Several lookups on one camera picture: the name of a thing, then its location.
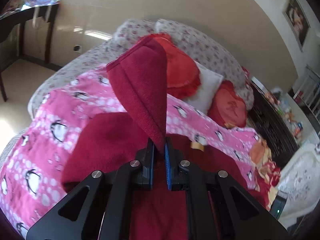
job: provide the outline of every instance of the red cushion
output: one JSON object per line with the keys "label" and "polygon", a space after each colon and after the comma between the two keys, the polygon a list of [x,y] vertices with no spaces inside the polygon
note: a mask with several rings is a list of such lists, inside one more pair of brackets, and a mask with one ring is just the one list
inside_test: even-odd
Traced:
{"label": "red cushion", "polygon": [[191,57],[171,42],[169,35],[151,34],[161,44],[167,57],[167,93],[184,99],[196,93],[200,82],[200,71]]}
{"label": "red cushion", "polygon": [[242,98],[235,93],[232,82],[225,80],[216,92],[208,116],[218,125],[245,127],[247,110]]}

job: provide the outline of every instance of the red heart pillow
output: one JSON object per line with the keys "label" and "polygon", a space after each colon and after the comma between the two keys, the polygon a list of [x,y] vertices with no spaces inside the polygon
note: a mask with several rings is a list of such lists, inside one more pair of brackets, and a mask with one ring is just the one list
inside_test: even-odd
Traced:
{"label": "red heart pillow", "polygon": [[247,110],[235,93],[232,82],[225,80],[216,92],[208,116],[222,127],[245,127]]}

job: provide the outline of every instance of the pink blanket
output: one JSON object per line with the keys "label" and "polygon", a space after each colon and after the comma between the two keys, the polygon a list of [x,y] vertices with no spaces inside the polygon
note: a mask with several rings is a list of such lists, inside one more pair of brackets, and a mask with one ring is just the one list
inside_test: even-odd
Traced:
{"label": "pink blanket", "polygon": [[[125,112],[108,82],[105,66],[83,73],[44,98],[28,131],[0,171],[0,208],[22,236],[65,195],[60,185],[61,171],[89,119],[103,112]],[[258,139],[254,129],[226,130],[167,95],[166,132],[186,135],[231,156],[248,188],[255,187],[249,157]]]}

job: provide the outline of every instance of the black gripper frame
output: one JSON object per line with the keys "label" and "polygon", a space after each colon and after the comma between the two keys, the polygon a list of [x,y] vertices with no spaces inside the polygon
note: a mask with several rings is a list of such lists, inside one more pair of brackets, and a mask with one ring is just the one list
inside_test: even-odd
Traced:
{"label": "black gripper frame", "polygon": [[132,192],[151,190],[156,147],[147,148],[117,171],[94,171],[28,231],[26,240],[129,239]]}
{"label": "black gripper frame", "polygon": [[206,172],[190,162],[182,166],[183,154],[166,140],[168,188],[186,192],[188,239],[289,239],[287,230],[227,172]]}

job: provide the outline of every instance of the white pillow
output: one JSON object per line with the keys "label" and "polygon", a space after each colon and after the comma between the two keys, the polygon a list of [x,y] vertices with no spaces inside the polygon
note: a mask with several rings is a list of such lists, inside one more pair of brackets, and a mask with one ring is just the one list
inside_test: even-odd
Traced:
{"label": "white pillow", "polygon": [[183,101],[202,113],[207,114],[211,106],[212,99],[220,87],[224,77],[205,68],[196,61],[195,63],[200,70],[201,85],[198,87],[196,94],[183,99]]}

